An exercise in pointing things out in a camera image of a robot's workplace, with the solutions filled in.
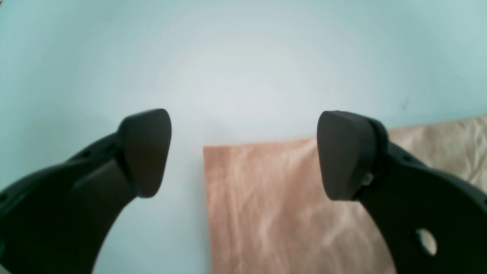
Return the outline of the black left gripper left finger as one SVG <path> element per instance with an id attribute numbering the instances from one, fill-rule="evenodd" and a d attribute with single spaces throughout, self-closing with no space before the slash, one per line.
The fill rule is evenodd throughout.
<path id="1" fill-rule="evenodd" d="M 172 139 L 165 109 L 127 116 L 116 132 L 1 191 L 1 267 L 11 274 L 90 274 L 112 225 L 162 184 Z"/>

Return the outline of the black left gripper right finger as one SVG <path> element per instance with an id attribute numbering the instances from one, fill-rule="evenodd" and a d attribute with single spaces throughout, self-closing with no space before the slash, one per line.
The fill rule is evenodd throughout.
<path id="1" fill-rule="evenodd" d="M 324 111 L 318 119 L 322 184 L 332 201 L 360 203 L 399 274 L 485 274 L 486 194 L 426 166 L 373 118 Z"/>

